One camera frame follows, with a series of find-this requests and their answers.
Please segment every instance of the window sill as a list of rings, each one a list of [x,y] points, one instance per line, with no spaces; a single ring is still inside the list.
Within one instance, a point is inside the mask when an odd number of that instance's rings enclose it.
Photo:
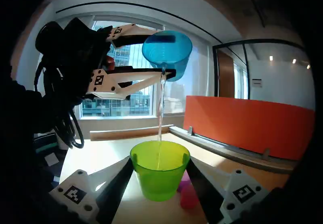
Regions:
[[[83,116],[80,120],[126,120],[126,119],[153,119],[154,115],[137,115],[137,116]]]
[[[164,117],[183,117],[184,112],[182,113],[165,113]],[[137,115],[137,116],[83,116],[80,120],[126,120],[126,119],[157,119],[155,115]]]

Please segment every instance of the white wall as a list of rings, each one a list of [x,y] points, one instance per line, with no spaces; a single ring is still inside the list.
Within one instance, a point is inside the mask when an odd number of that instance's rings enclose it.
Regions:
[[[157,9],[161,9],[172,14],[178,15],[194,24],[202,27],[206,31],[212,33],[220,40],[224,42],[241,39],[240,33],[232,25],[232,23],[226,19],[217,9],[211,6],[204,0],[51,0],[55,5],[54,10],[64,9],[69,6],[98,1],[119,1],[130,2],[136,4],[142,4],[151,6]],[[122,4],[93,4],[81,7],[72,8],[56,14],[56,18],[62,18],[70,15],[82,14],[82,13],[94,13],[94,14],[137,14],[138,17],[150,17],[155,20],[167,21],[170,24],[179,26],[185,30],[191,31],[195,34],[199,34],[201,37],[218,44],[218,42],[199,30],[198,28],[180,20],[173,16],[164,14],[148,8],[142,8],[138,6],[122,5]]]
[[[284,61],[250,60],[250,99],[296,105],[315,110],[312,72],[304,65]],[[262,88],[252,86],[262,79]]]

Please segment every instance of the robotic arm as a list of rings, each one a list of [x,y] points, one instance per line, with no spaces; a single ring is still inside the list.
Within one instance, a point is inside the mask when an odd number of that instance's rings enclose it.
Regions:
[[[69,22],[65,29],[58,23],[49,22],[36,38],[36,48],[43,54],[36,71],[34,86],[37,91],[38,78],[44,72],[44,89],[55,112],[54,130],[70,148],[82,148],[84,139],[73,112],[83,99],[95,96],[104,99],[130,99],[130,95],[160,80],[162,69],[133,69],[131,66],[116,67],[108,71],[106,55],[112,44],[115,48],[144,43],[156,33],[135,24],[98,31],[87,28],[78,18]],[[162,36],[161,41],[172,41]],[[168,69],[166,78],[176,76],[176,70]],[[72,117],[81,139],[78,144],[70,117]]]

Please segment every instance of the white paper sign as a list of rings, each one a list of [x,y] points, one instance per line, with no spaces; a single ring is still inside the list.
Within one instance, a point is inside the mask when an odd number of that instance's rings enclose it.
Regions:
[[[262,87],[262,80],[260,79],[252,79],[252,87]]]

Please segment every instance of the orange desk divider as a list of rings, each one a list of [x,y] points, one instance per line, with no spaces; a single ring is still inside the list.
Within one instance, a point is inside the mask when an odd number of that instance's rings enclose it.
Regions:
[[[299,160],[312,137],[315,112],[280,103],[187,96],[184,129],[241,149]]]

